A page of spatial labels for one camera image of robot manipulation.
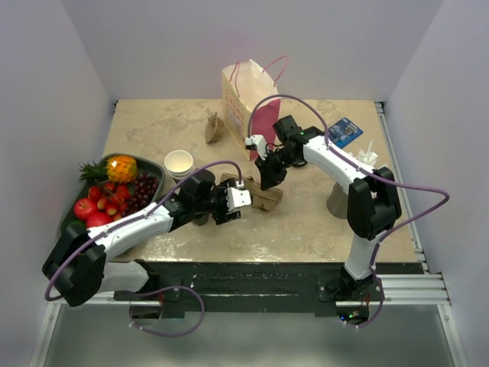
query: robotic arm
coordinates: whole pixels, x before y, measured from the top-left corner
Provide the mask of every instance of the robotic arm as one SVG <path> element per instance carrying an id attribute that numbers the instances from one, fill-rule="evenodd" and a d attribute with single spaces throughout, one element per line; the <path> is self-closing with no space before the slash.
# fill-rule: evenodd
<path id="1" fill-rule="evenodd" d="M 274 131 L 283 147 L 270 151 L 261 135 L 246 140 L 247 149 L 257 150 L 255 164 L 261 174 L 261 189 L 275 187 L 285 180 L 287 168 L 306 161 L 333 178 L 348 194 L 348 224 L 354 232 L 348 260 L 342 271 L 342 293 L 347 297 L 361 292 L 372 278 L 371 264 L 375 261 L 375 245 L 385 231 L 393 228 L 401 215 L 396 187 L 381 183 L 343 161 L 326 146 L 324 132 L 316 127 L 299 127 L 292 116 L 274 124 Z M 361 163 L 337 149 L 339 154 L 359 167 L 387 180 L 393 173 L 386 167 L 378 170 Z"/>
<path id="2" fill-rule="evenodd" d="M 151 282 L 151 270 L 143 262 L 110 261 L 150 237 L 172 232 L 190 222 L 206 221 L 209 215 L 217 225 L 239 219 L 238 209 L 250 204 L 250 193 L 239 190 L 233 179 L 215 185 L 211 172 L 200 171 L 182 185 L 178 194 L 156 209 L 158 204 L 152 203 L 122 221 L 89 231 L 82 226 L 69 227 L 44 263 L 43 273 L 51 279 L 81 245 L 93 240 L 55 280 L 60 296 L 75 307 L 99 292 L 144 291 Z"/>

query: blue package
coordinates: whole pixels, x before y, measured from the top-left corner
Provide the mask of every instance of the blue package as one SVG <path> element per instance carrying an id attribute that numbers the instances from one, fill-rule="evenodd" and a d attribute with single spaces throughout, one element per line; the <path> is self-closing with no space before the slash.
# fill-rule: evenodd
<path id="1" fill-rule="evenodd" d="M 344 148 L 364 132 L 361 128 L 344 117 L 328 128 L 329 138 L 338 147 Z"/>

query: beige tabletop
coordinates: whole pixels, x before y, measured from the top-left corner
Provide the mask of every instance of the beige tabletop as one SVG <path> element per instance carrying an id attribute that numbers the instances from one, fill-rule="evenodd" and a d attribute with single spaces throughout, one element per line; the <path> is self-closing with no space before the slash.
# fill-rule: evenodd
<path id="1" fill-rule="evenodd" d="M 308 100 L 329 125 L 348 117 L 364 134 L 346 147 L 354 155 L 373 140 L 378 154 L 376 167 L 391 167 L 381 124 L 372 101 Z M 218 112 L 220 99 L 122 99 L 118 101 L 104 154 L 126 153 L 164 165 L 172 150 L 189 151 L 199 167 L 212 161 L 236 161 L 245 176 L 259 180 L 253 162 L 226 132 L 217 143 L 204 141 L 207 117 Z M 293 115 L 303 128 L 315 125 L 317 118 L 304 106 L 282 101 L 280 116 Z M 217 180 L 220 173 L 235 173 L 230 165 L 210 169 Z M 350 251 L 353 232 L 346 220 L 336 219 L 326 200 L 334 181 L 317 167 L 308 164 L 290 168 L 279 186 L 283 200 L 271 212 L 247 207 L 242 218 L 216 226 L 209 220 L 204 226 L 188 224 L 178 230 L 149 239 L 124 253 L 121 261 L 142 258 L 147 261 L 330 261 L 343 262 Z M 167 178 L 164 192 L 173 186 Z M 386 239 L 379 261 L 414 262 L 412 239 L 407 228 Z"/>

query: gray container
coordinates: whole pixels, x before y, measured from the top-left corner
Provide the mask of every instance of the gray container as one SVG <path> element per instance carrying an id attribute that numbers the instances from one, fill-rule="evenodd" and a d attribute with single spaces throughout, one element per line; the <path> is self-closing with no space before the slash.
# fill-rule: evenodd
<path id="1" fill-rule="evenodd" d="M 148 176 L 155 176 L 160 181 L 158 188 L 156 189 L 156 193 L 154 193 L 153 197 L 151 198 L 151 202 L 156 201 L 161 191 L 161 188 L 163 187 L 163 182 L 165 179 L 165 173 L 163 168 L 159 164 L 148 161 L 147 159 L 135 157 L 134 155 L 130 155 L 126 153 L 114 153 L 114 154 L 106 155 L 104 158 L 100 160 L 99 163 L 103 163 L 107 161 L 110 157 L 113 157 L 115 155 L 127 155 L 129 157 L 133 157 L 136 160 L 136 164 L 138 165 L 138 175 L 142 174 L 143 172 L 148 172 Z M 76 196 L 76 199 L 72 202 L 70 208 L 68 209 L 68 213 L 66 213 L 66 215 L 63 217 L 63 220 L 61 220 L 60 224 L 58 225 L 58 236 L 61 236 L 61 233 L 66 229 L 66 227 L 72 221 L 77 220 L 75 214 L 73 213 L 73 207 L 75 206 L 75 203 L 78 200 L 88 196 L 90 187 L 94 185 L 95 185 L 95 181 L 89 181 L 82 187 L 82 189 Z M 128 184 L 128 189 L 132 195 L 134 193 L 134 187 L 132 183 Z"/>

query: white cup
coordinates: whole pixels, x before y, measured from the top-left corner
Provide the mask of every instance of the white cup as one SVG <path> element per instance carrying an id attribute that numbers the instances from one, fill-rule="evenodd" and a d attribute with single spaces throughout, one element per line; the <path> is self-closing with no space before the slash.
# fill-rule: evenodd
<path id="1" fill-rule="evenodd" d="M 193 172 L 193 157 L 188 151 L 171 151 L 165 157 L 164 165 L 175 182 L 179 182 Z"/>

